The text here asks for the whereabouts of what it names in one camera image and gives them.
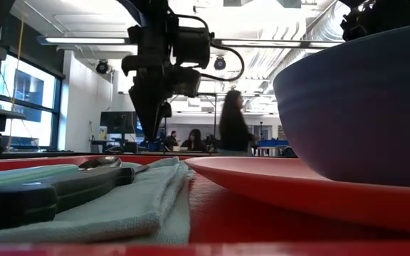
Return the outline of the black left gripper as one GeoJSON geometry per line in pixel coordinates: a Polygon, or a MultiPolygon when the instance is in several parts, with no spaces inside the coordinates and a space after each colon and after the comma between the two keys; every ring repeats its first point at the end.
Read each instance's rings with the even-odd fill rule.
{"type": "Polygon", "coordinates": [[[172,116],[166,102],[172,95],[196,97],[201,80],[195,63],[176,65],[173,41],[179,27],[179,15],[143,15],[140,24],[128,28],[129,41],[137,46],[135,55],[122,59],[125,75],[134,71],[129,90],[145,137],[154,141],[161,118],[172,116]]]}

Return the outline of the green napkin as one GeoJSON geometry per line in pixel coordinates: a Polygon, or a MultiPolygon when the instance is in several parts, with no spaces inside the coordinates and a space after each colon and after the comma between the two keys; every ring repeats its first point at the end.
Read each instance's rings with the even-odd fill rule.
{"type": "Polygon", "coordinates": [[[152,162],[131,184],[62,212],[52,221],[0,230],[0,243],[186,244],[193,176],[194,171],[177,157],[152,162]]]}

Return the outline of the red plastic tray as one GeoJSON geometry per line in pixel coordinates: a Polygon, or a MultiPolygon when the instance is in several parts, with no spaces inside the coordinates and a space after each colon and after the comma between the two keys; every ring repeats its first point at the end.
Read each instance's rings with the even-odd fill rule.
{"type": "Polygon", "coordinates": [[[0,245],[0,256],[410,256],[410,234],[292,212],[189,184],[189,244],[0,245]]]}

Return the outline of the black-handled knife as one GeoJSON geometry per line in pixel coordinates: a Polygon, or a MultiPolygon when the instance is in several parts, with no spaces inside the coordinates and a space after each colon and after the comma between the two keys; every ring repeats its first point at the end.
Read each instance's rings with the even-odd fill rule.
{"type": "Polygon", "coordinates": [[[56,214],[81,206],[131,184],[147,165],[100,167],[0,186],[0,230],[52,221],[56,214]]]}

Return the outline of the teal-handled spoon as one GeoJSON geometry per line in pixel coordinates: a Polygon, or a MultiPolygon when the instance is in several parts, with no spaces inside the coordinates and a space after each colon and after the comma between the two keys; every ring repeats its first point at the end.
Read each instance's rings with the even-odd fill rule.
{"type": "Polygon", "coordinates": [[[24,169],[12,169],[0,171],[0,185],[25,182],[37,178],[46,178],[63,174],[76,174],[79,171],[95,169],[99,167],[120,167],[122,160],[116,156],[103,156],[88,160],[81,165],[56,164],[50,166],[35,166],[24,169]]]}

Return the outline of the pink plate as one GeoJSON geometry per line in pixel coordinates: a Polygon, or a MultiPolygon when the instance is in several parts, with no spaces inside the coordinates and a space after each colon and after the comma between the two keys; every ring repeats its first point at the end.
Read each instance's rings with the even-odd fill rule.
{"type": "Polygon", "coordinates": [[[208,156],[185,164],[234,193],[301,213],[410,232],[410,188],[333,181],[300,159],[208,156]]]}

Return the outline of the blue bowl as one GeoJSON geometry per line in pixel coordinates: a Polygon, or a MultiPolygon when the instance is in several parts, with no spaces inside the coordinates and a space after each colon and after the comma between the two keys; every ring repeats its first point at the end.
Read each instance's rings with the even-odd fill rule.
{"type": "Polygon", "coordinates": [[[410,187],[410,26],[309,55],[273,87],[285,135],[313,171],[410,187]]]}

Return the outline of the person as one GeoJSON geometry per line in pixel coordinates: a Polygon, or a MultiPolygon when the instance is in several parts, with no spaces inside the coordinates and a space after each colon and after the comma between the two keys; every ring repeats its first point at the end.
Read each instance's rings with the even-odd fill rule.
{"type": "Polygon", "coordinates": [[[225,156],[252,156],[256,137],[248,131],[242,114],[243,98],[238,90],[226,93],[219,122],[219,153],[225,156]]]}
{"type": "Polygon", "coordinates": [[[192,129],[181,147],[186,147],[188,151],[206,151],[206,145],[201,140],[201,131],[199,129],[192,129]]]}
{"type": "Polygon", "coordinates": [[[178,146],[177,132],[173,130],[169,136],[166,137],[165,145],[169,150],[173,150],[175,146],[178,146]]]}

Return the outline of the black background monitor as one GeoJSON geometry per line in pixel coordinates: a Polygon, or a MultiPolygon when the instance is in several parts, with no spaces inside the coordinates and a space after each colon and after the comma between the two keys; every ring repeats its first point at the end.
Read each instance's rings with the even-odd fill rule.
{"type": "Polygon", "coordinates": [[[108,134],[135,134],[136,112],[101,112],[100,126],[107,127],[108,134]]]}

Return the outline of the blue storage bins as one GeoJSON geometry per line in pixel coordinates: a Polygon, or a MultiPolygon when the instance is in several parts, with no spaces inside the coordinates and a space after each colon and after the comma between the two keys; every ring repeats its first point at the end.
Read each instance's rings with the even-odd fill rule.
{"type": "Polygon", "coordinates": [[[259,147],[289,146],[288,140],[264,139],[258,142],[259,147]]]}

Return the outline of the black background workstation frame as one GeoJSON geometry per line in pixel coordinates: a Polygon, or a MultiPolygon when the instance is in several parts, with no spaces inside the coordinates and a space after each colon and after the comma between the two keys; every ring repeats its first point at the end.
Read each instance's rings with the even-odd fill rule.
{"type": "Polygon", "coordinates": [[[192,129],[216,135],[219,117],[216,93],[202,92],[196,97],[175,95],[168,99],[168,103],[172,107],[172,116],[164,119],[167,135],[175,131],[179,139],[186,139],[192,129]]]}

